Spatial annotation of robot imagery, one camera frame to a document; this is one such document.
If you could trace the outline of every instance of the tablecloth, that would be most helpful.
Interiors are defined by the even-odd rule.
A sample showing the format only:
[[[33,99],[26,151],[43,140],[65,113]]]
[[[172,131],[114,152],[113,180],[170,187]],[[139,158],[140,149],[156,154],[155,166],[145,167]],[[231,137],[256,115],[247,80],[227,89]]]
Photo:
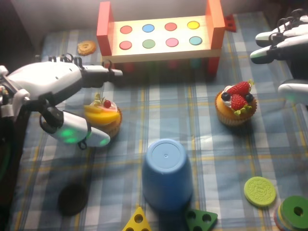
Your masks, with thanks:
[[[179,141],[192,165],[194,192],[191,208],[218,214],[215,230],[278,230],[273,210],[290,195],[308,196],[308,117],[302,105],[287,103],[277,94],[290,79],[285,62],[256,65],[249,54],[259,49],[256,34],[268,31],[262,13],[234,15],[237,32],[225,33],[217,77],[206,83],[202,70],[154,71],[135,76],[138,84],[103,89],[82,89],[58,105],[82,113],[95,92],[116,102],[123,123],[107,148],[80,150],[46,134],[33,113],[27,128],[24,153],[12,206],[10,230],[120,231],[138,206],[153,231],[184,230],[175,216],[158,214],[142,196],[141,162],[148,146],[162,138]],[[42,57],[69,52],[77,44],[96,41],[94,30],[50,33]],[[99,49],[82,58],[99,64]],[[226,85],[253,79],[257,112],[242,128],[229,129],[216,116],[214,98]],[[265,209],[246,200],[244,184],[253,176],[268,178],[277,199]],[[84,183],[89,191],[86,208],[66,218],[57,210],[63,187]]]

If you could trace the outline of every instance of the strawberry cupcake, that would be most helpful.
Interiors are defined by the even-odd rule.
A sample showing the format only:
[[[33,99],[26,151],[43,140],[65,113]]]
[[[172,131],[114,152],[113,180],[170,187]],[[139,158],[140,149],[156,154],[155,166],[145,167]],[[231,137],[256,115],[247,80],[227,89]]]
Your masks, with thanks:
[[[95,100],[90,105],[85,105],[84,110],[85,118],[92,126],[107,133],[110,138],[118,134],[122,123],[122,112],[114,102],[101,98],[97,93]]]
[[[225,125],[238,126],[253,116],[257,102],[250,93],[252,81],[226,86],[215,98],[218,119]]]

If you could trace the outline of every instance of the wooden toy bench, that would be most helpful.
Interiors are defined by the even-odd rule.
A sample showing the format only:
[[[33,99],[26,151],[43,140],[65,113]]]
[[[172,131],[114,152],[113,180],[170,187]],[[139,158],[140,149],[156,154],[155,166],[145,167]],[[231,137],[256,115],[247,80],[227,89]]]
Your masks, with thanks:
[[[113,63],[209,58],[217,72],[225,23],[219,0],[208,0],[205,15],[115,22],[110,2],[101,2],[97,40]]]

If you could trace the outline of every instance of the gray wall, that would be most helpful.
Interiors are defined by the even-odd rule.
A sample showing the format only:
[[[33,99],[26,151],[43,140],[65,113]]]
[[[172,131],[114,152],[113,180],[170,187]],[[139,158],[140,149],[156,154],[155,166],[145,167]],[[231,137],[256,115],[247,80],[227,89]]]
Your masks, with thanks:
[[[34,45],[51,31],[96,28],[103,0],[12,0]],[[265,0],[221,0],[224,15],[259,10]],[[205,14],[206,0],[111,0],[116,21]]]

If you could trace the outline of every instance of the black round disc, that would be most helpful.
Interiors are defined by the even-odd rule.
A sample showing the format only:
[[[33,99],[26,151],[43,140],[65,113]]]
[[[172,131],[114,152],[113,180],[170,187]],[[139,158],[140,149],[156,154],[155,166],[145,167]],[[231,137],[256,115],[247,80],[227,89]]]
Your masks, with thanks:
[[[70,184],[60,192],[58,207],[63,216],[74,216],[86,206],[88,193],[80,184]]]

